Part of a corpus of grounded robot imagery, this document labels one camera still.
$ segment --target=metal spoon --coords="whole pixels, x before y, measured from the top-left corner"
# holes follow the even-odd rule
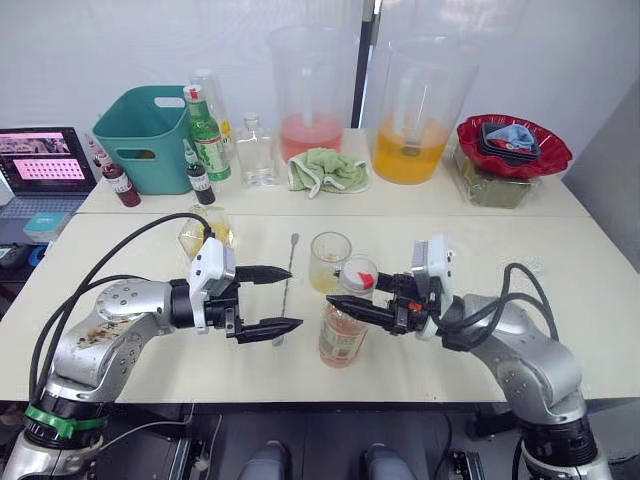
[[[298,235],[297,233],[292,233],[291,234],[291,253],[289,254],[289,271],[291,271],[291,265],[293,264],[293,252],[296,249],[296,244],[298,243],[298,240],[300,239],[300,235]],[[282,312],[280,313],[281,317],[284,317],[284,310],[287,306],[287,292],[289,291],[289,279],[287,278],[287,280],[285,281],[284,284],[284,296],[282,297]],[[280,335],[279,337],[274,338],[273,340],[271,340],[271,344],[274,347],[278,347],[280,345],[282,345],[282,342],[284,341],[284,335]]]

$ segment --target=green tape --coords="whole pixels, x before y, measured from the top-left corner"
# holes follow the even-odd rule
[[[44,423],[58,431],[60,438],[71,438],[74,432],[92,430],[103,427],[107,423],[107,417],[92,418],[89,420],[74,420],[73,418],[60,418],[55,415],[37,409],[33,405],[27,407],[25,416],[36,422]]]

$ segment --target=green glass bottle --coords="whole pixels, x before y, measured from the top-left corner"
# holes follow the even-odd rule
[[[209,115],[209,108],[200,85],[184,87],[184,98],[189,108],[191,138],[198,157],[207,170],[211,181],[219,182],[231,175],[231,167],[224,154],[220,129]]]

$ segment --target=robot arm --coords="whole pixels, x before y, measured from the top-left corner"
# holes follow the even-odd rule
[[[240,318],[242,282],[273,283],[290,277],[275,267],[236,267],[233,251],[207,239],[189,280],[125,280],[105,289],[91,314],[70,329],[56,349],[44,394],[25,413],[3,480],[34,475],[88,475],[102,446],[110,405],[118,398],[144,346],[179,328],[224,329],[238,343],[270,340],[302,321]]]
[[[589,427],[574,356],[538,330],[526,310],[513,302],[505,304],[491,335],[476,345],[492,313],[468,326],[461,326],[462,320],[496,299],[453,297],[450,262],[443,236],[416,242],[413,275],[379,274],[376,288],[393,293],[386,309],[350,296],[329,295],[327,300],[392,335],[414,332],[420,340],[438,335],[445,348],[469,351],[480,359],[518,418],[523,456],[534,478],[611,480],[606,456]]]

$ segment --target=plastic cup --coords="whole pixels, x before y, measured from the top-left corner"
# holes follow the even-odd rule
[[[271,32],[282,158],[311,148],[339,150],[353,104],[356,37],[321,26]]]
[[[477,72],[475,45],[448,37],[391,42],[373,167],[382,178],[428,180]]]
[[[309,280],[313,288],[329,294],[338,285],[335,273],[351,256],[351,242],[337,232],[323,232],[311,241]]]

